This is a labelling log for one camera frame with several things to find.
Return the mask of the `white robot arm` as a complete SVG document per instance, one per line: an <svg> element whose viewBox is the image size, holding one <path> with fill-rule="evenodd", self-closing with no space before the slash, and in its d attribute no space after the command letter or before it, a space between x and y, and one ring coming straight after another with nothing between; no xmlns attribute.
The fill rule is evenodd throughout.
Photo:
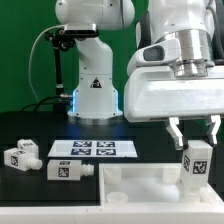
<svg viewBox="0 0 224 224"><path fill-rule="evenodd" d="M216 144L224 116L222 6L221 0L149 0L145 15L136 21L131 0L57 0L62 32L79 52L80 81L70 116L163 120L178 149L185 145L180 120L203 118L209 142ZM124 105L119 107L112 85L113 53L98 35L132 24L137 49L127 66Z"/></svg>

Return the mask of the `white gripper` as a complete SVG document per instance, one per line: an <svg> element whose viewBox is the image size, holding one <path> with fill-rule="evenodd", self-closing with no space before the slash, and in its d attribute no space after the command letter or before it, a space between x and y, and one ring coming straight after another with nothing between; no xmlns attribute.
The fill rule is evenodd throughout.
<svg viewBox="0 0 224 224"><path fill-rule="evenodd" d="M165 121L177 150L184 148L179 118L205 119L212 146L224 114L224 66L208 69L207 77L176 78L169 66L137 68L124 90L124 115L129 122Z"/></svg>

